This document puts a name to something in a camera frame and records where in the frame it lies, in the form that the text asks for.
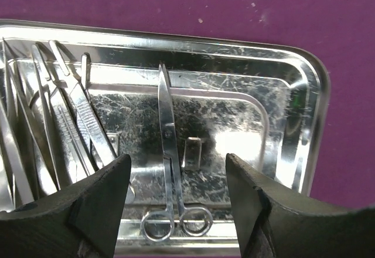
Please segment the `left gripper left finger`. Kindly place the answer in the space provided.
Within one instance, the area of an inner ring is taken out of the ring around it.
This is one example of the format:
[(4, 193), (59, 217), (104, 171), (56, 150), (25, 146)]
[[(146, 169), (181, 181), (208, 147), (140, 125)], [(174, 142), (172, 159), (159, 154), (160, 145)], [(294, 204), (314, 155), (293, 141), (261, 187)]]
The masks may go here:
[(1, 257), (113, 257), (130, 173), (123, 154), (52, 195), (1, 212)]

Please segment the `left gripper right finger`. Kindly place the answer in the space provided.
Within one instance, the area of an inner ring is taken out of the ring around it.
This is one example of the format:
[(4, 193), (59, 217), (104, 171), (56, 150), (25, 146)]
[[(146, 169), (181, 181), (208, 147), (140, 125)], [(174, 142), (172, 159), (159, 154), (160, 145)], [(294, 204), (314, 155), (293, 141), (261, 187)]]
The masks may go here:
[(374, 207), (349, 209), (293, 191), (226, 156), (242, 257), (374, 257)]

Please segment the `long steel scissors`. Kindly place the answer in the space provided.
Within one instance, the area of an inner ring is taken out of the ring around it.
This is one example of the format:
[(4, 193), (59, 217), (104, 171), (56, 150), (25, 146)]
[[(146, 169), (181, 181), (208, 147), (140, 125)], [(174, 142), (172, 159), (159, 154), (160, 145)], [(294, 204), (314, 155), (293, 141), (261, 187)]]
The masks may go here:
[[(163, 174), (165, 183), (165, 209), (147, 211), (142, 217), (140, 231), (143, 236), (152, 242), (163, 242), (168, 240), (175, 230), (175, 213), (173, 200), (176, 199), (179, 226), (182, 231), (193, 237), (205, 235), (212, 227), (213, 215), (203, 204), (186, 206), (183, 200), (181, 168), (178, 155), (178, 145), (176, 137), (175, 116), (173, 111), (170, 80), (166, 66), (160, 63), (159, 84), (158, 84), (158, 114), (159, 128), (161, 132), (161, 146), (163, 157)], [(200, 230), (191, 230), (185, 226), (184, 221), (190, 214), (204, 215), (204, 227)], [(163, 217), (169, 224), (169, 230), (163, 236), (156, 236), (149, 233), (146, 223), (151, 217)]]

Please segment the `purple cloth wrap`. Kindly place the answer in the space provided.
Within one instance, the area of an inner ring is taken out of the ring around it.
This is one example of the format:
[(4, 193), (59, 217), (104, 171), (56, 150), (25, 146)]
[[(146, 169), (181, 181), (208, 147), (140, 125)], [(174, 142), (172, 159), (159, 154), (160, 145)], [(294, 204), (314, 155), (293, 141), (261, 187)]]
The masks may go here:
[(374, 203), (374, 0), (1, 0), (1, 18), (305, 49), (332, 84), (311, 196)]

